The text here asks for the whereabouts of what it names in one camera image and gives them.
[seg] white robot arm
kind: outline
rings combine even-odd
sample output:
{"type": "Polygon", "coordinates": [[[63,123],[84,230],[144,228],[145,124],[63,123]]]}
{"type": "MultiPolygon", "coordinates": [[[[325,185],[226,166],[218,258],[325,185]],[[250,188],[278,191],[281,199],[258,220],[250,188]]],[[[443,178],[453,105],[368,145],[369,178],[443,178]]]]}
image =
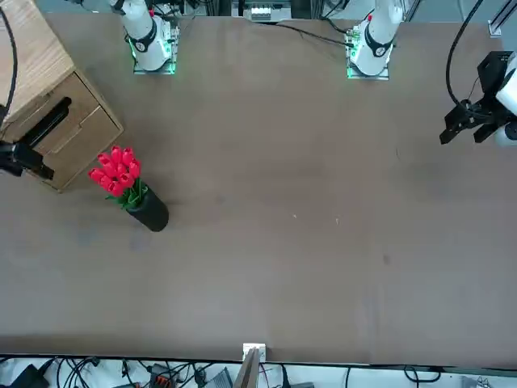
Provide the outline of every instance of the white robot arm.
{"type": "Polygon", "coordinates": [[[170,22],[151,17],[145,0],[109,0],[115,12],[122,14],[138,66],[145,71],[160,69],[172,57],[170,22]]]}
{"type": "Polygon", "coordinates": [[[361,73],[375,76],[386,67],[403,17],[401,0],[376,0],[375,10],[355,28],[360,41],[351,62],[361,73]]]}
{"type": "Polygon", "coordinates": [[[513,52],[508,60],[508,66],[502,84],[495,98],[511,114],[513,120],[502,125],[495,133],[495,141],[500,146],[517,146],[517,53],[513,52]]]}

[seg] brown tabletop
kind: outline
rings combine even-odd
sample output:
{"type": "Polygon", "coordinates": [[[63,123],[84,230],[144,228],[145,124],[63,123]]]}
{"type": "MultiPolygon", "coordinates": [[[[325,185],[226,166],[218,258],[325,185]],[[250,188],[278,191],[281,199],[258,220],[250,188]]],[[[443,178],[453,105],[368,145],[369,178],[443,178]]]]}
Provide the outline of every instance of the brown tabletop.
{"type": "MultiPolygon", "coordinates": [[[[184,24],[174,77],[133,75],[117,15],[48,18],[171,219],[3,176],[3,351],[516,365],[517,152],[438,139],[458,24],[403,24],[368,82],[339,46],[227,18],[184,24]]],[[[458,96],[499,47],[467,29],[458,96]]]]}

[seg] electronic device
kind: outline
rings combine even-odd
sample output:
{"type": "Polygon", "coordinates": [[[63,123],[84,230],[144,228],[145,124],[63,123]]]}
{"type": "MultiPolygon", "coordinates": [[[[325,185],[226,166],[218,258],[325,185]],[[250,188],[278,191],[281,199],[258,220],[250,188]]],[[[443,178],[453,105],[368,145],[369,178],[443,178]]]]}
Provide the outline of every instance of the electronic device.
{"type": "Polygon", "coordinates": [[[39,369],[33,364],[28,365],[9,386],[0,385],[0,388],[48,388],[44,375],[53,361],[54,359],[46,361],[39,369]]]}

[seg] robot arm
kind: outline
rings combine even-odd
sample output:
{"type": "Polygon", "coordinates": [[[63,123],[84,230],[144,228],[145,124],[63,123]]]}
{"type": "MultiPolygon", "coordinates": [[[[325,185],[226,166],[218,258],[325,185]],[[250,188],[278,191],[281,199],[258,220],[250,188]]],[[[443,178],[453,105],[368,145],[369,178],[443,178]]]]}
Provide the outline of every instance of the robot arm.
{"type": "Polygon", "coordinates": [[[517,56],[510,51],[493,51],[477,67],[483,97],[476,103],[464,99],[445,116],[445,130],[439,135],[449,143],[461,131],[481,126],[474,141],[481,143],[495,133],[501,146],[517,146],[517,56]]]}
{"type": "Polygon", "coordinates": [[[144,71],[160,69],[172,58],[170,22],[151,16],[145,0],[109,0],[115,12],[122,14],[122,24],[138,66],[144,71]]]}
{"type": "Polygon", "coordinates": [[[361,73],[375,76],[386,67],[403,17],[401,0],[376,0],[375,10],[355,27],[360,41],[351,62],[361,73]]]}

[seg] floor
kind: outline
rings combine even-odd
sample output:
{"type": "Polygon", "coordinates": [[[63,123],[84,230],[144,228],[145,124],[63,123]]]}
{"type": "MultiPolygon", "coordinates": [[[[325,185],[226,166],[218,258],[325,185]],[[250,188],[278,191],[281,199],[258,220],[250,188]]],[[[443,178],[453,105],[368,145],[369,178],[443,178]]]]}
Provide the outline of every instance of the floor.
{"type": "MultiPolygon", "coordinates": [[[[9,360],[0,365],[0,384],[11,384],[16,377],[27,367],[33,364],[39,368],[46,360],[45,359],[31,359],[19,358],[9,360]]],[[[55,361],[47,370],[45,377],[50,383],[50,387],[57,387],[57,366],[59,361],[55,361]]],[[[145,365],[153,365],[155,361],[145,361],[145,365]]],[[[163,361],[156,361],[160,365],[164,365],[163,361]]],[[[170,362],[169,366],[174,368],[181,365],[181,362],[170,362]]],[[[197,363],[196,368],[203,368],[207,364],[197,363]]],[[[82,377],[90,388],[115,388],[126,386],[128,379],[121,376],[121,361],[102,360],[98,367],[89,366],[82,373],[82,377]]],[[[273,388],[282,384],[282,370],[279,365],[270,365],[265,363],[263,365],[264,371],[267,374],[267,379],[264,373],[259,374],[257,388],[273,388]]],[[[140,383],[144,385],[149,381],[149,374],[136,361],[128,361],[129,377],[133,383],[140,383]]],[[[207,382],[214,378],[222,369],[227,368],[232,382],[235,382],[240,365],[238,364],[215,364],[206,369],[207,382]]],[[[290,384],[298,384],[303,382],[312,382],[315,388],[344,388],[347,368],[343,366],[336,367],[317,367],[317,366],[301,366],[301,365],[287,365],[288,380],[290,384]]],[[[64,363],[60,371],[60,386],[63,386],[66,378],[70,374],[71,368],[64,363]]],[[[185,377],[192,376],[183,372],[180,377],[184,380],[185,377]]],[[[432,379],[436,373],[419,372],[419,378],[432,379]]],[[[476,382],[482,379],[489,386],[479,386],[479,388],[511,388],[515,387],[517,382],[516,377],[501,377],[479,374],[460,374],[460,373],[443,373],[441,378],[426,386],[432,388],[476,388],[475,386],[466,385],[469,382],[476,382]]],[[[350,388],[366,388],[369,386],[382,386],[384,388],[413,388],[415,384],[410,382],[403,371],[388,370],[388,369],[354,369],[352,368],[348,378],[348,387],[350,388]]],[[[194,381],[185,385],[185,388],[197,388],[194,381]]]]}

